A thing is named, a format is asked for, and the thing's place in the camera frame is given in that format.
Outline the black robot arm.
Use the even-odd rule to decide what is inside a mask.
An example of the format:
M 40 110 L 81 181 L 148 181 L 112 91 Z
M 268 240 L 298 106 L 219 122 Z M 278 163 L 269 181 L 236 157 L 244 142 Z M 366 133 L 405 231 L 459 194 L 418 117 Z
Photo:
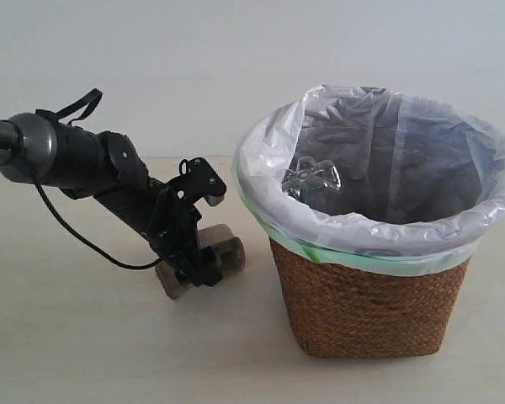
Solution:
M 226 185 L 203 158 L 183 159 L 167 182 L 150 176 L 127 136 L 64 125 L 46 112 L 0 120 L 0 173 L 40 193 L 59 189 L 93 198 L 148 242 L 178 281 L 213 286 L 222 279 L 213 247 L 199 244 L 199 199 L 218 205 Z

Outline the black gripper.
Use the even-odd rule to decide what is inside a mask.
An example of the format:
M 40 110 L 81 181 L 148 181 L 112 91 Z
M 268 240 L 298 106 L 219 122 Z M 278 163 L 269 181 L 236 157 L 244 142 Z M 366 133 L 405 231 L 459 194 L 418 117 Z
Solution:
M 188 253 L 198 249 L 199 213 L 170 186 L 152 178 L 144 189 L 119 186 L 95 199 L 147 241 L 157 256 L 167 258 L 182 286 L 212 287 L 221 281 L 211 247 L 200 249 L 195 259 Z

